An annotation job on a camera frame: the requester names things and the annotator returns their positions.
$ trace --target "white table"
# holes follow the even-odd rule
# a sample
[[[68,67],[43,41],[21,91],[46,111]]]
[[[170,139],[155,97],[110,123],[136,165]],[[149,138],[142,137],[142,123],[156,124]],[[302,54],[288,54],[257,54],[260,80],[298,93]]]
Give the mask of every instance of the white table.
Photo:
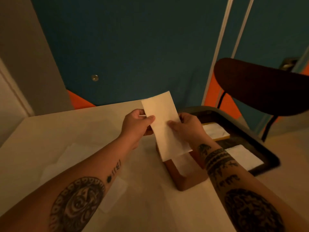
[[[109,143],[136,108],[140,101],[26,118],[0,149],[0,215],[37,188],[67,146]],[[84,231],[235,231],[209,179],[176,190],[154,135],[142,138],[120,176],[127,191],[108,214],[97,210]]]

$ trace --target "tattoo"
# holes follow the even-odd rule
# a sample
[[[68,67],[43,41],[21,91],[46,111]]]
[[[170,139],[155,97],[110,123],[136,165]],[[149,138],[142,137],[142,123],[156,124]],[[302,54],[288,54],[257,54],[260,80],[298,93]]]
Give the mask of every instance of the tattoo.
[[[215,180],[217,179],[217,174],[222,176],[222,169],[227,168],[228,166],[238,166],[236,162],[234,162],[234,158],[232,156],[228,156],[224,159],[216,162],[209,170],[207,170],[208,175],[213,177]]]
[[[211,149],[211,146],[208,146],[206,144],[200,144],[198,146],[198,151],[200,152],[200,156],[202,158],[202,160],[204,160],[206,158],[206,156],[208,155],[208,150]]]
[[[219,185],[217,184],[218,190],[220,190],[220,189],[219,189],[219,186],[220,186],[220,187],[225,187],[225,183],[228,184],[228,185],[230,185],[231,183],[233,183],[233,179],[235,179],[235,180],[237,180],[237,181],[240,180],[240,178],[239,178],[236,174],[230,175],[230,176],[227,177],[225,180],[220,181],[220,182],[219,182]]]
[[[80,232],[100,205],[105,185],[94,177],[83,177],[69,184],[57,197],[49,218],[50,232]]]
[[[230,154],[227,153],[226,151],[224,151],[222,154],[217,155],[216,157],[214,157],[209,164],[207,165],[206,169],[209,169],[214,163],[216,163],[218,160],[222,159],[222,157],[226,157],[229,156]]]
[[[276,208],[253,191],[241,188],[230,190],[224,202],[237,231],[285,231]]]
[[[211,152],[205,159],[205,165],[217,154],[221,153],[221,152],[225,152],[225,150],[223,148],[215,150],[213,152]]]
[[[110,175],[108,175],[107,177],[107,183],[110,183],[112,180],[112,177],[115,176],[115,174],[117,173],[117,170],[119,170],[121,167],[121,162],[120,160],[117,162],[116,167],[113,168],[112,173]]]

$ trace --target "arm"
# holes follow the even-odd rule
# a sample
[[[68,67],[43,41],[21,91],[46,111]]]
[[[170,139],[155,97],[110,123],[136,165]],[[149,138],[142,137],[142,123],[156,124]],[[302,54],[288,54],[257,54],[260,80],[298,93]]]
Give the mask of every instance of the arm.
[[[211,183],[237,231],[308,231],[303,218],[209,137],[196,116],[168,125],[200,153]]]
[[[82,231],[155,117],[129,113],[117,139],[54,177],[0,217],[1,231]]]

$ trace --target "chair leg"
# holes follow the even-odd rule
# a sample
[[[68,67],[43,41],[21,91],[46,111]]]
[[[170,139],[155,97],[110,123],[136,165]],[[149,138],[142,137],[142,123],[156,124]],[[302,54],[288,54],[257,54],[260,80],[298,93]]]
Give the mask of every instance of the chair leg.
[[[265,127],[265,130],[264,130],[264,133],[262,135],[262,141],[265,142],[266,140],[266,137],[268,135],[268,132],[270,130],[270,127],[272,126],[272,124],[275,122],[275,120],[278,118],[278,116],[273,116],[269,121],[268,123],[266,124],[266,127]]]
[[[217,106],[218,109],[220,109],[220,106],[221,106],[221,103],[222,103],[222,100],[223,100],[223,97],[224,97],[225,94],[226,94],[226,92],[224,91],[222,93],[221,97],[220,97],[220,100],[219,100],[219,103],[218,103],[218,106]]]

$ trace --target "chair backrest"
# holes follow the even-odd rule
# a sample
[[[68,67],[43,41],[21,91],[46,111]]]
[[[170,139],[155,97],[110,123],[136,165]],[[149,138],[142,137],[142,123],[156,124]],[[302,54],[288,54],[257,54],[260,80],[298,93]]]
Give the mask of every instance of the chair backrest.
[[[261,112],[291,116],[309,109],[309,76],[231,58],[220,59],[214,74],[224,91]]]

